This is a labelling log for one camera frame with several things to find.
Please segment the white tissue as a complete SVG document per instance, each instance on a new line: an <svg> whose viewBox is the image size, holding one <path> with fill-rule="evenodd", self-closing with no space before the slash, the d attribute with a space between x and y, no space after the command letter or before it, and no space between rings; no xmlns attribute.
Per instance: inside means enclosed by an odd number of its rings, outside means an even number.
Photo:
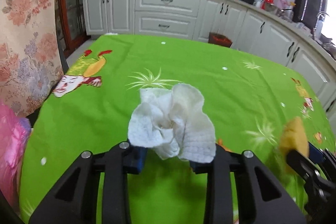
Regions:
<svg viewBox="0 0 336 224"><path fill-rule="evenodd" d="M127 137L133 146L151 148L162 159L207 164L216 154L215 127L203 112L205 98L189 84L171 89L140 89Z"/></svg>

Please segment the pink lined trash bin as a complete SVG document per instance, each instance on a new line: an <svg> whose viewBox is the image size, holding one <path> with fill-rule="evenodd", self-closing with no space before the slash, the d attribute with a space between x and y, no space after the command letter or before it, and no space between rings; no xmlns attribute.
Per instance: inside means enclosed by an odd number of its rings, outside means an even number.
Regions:
<svg viewBox="0 0 336 224"><path fill-rule="evenodd" d="M1 192L14 211L19 210L21 167L30 133L29 120L1 103Z"/></svg>

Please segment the chrome kitchen faucet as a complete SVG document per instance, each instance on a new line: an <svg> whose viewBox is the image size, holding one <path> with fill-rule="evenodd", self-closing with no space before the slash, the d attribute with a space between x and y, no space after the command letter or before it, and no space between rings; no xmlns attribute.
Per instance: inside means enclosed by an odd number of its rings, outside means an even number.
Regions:
<svg viewBox="0 0 336 224"><path fill-rule="evenodd" d="M327 12L320 11L317 14L315 25L312 30L312 37L313 40L318 40L321 36L322 28L323 28L323 22L326 16L329 16Z"/></svg>

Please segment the green cartoon tablecloth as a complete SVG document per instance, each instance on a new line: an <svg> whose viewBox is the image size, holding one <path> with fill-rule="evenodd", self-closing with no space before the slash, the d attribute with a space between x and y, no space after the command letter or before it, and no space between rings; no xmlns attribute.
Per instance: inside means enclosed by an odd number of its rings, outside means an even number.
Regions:
<svg viewBox="0 0 336 224"><path fill-rule="evenodd" d="M202 42L101 36L42 105L23 159L22 219L81 152L126 139L149 149L143 171L129 178L133 223L201 223L206 176L194 174L189 160L208 160L215 143L254 151L303 208L303 180L278 151L293 118L317 147L335 149L322 103L296 71Z"/></svg>

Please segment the floral curtain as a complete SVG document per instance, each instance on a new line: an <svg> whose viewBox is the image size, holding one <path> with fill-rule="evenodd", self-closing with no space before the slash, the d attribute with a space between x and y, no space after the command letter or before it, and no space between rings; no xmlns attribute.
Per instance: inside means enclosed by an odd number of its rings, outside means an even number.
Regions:
<svg viewBox="0 0 336 224"><path fill-rule="evenodd" d="M1 0L1 102L26 117L62 75L55 0Z"/></svg>

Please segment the pink thermos bottle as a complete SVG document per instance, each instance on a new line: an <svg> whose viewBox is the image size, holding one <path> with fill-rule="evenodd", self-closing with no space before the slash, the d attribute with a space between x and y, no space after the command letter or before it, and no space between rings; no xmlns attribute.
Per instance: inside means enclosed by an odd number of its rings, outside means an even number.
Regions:
<svg viewBox="0 0 336 224"><path fill-rule="evenodd" d="M277 6L279 9L287 9L288 8L288 0L278 0Z"/></svg>

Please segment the steel mixing bowl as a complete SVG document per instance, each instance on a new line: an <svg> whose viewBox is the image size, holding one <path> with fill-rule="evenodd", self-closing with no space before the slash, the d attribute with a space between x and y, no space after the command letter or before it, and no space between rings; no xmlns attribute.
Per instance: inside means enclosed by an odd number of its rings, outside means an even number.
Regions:
<svg viewBox="0 0 336 224"><path fill-rule="evenodd" d="M278 17L283 16L284 10L279 9L275 4L273 3L265 3L264 4L264 10L268 11L269 13L276 15Z"/></svg>

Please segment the white lower cabinets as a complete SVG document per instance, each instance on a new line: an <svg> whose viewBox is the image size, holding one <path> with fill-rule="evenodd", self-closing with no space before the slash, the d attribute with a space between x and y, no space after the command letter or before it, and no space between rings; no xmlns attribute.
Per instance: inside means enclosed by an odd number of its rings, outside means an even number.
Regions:
<svg viewBox="0 0 336 224"><path fill-rule="evenodd" d="M335 60L306 32L239 0L83 0L87 34L107 32L207 42L226 36L236 50L294 69L335 113Z"/></svg>

